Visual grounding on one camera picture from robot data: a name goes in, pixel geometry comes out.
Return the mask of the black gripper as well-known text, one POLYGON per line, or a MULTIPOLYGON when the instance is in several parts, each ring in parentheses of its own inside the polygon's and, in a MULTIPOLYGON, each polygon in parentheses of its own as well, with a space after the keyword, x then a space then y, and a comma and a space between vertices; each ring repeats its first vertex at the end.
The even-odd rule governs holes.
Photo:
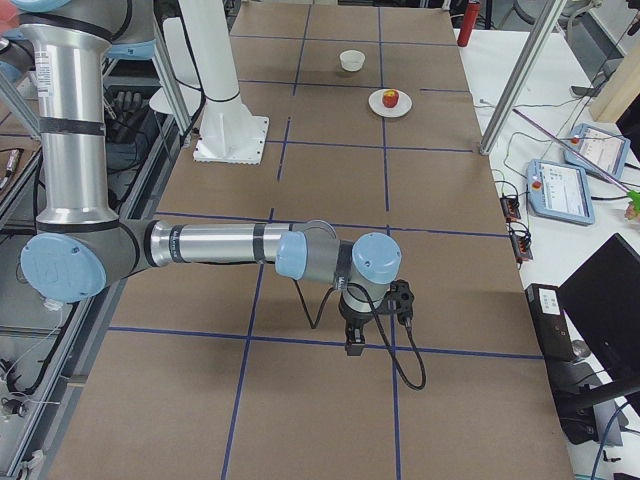
POLYGON ((376 317, 390 315, 389 301, 383 300, 378 306, 356 301, 353 307, 348 300, 348 296, 342 296, 339 301, 339 313, 345 320, 345 351, 348 356, 361 356, 365 348, 364 326, 376 317))

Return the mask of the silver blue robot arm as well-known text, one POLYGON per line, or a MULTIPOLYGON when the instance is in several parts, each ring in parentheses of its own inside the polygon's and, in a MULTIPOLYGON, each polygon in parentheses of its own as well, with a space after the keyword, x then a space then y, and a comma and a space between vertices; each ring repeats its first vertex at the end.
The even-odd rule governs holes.
POLYGON ((108 202, 102 62, 113 47, 155 41, 149 1, 20 1, 21 33, 34 48, 46 206, 21 252, 28 283, 75 303, 138 272, 171 263, 271 264, 295 281, 340 293, 345 349, 361 353, 363 328, 393 315, 408 322, 412 295, 398 279, 389 236, 339 239, 323 221, 169 225, 123 220, 108 202))

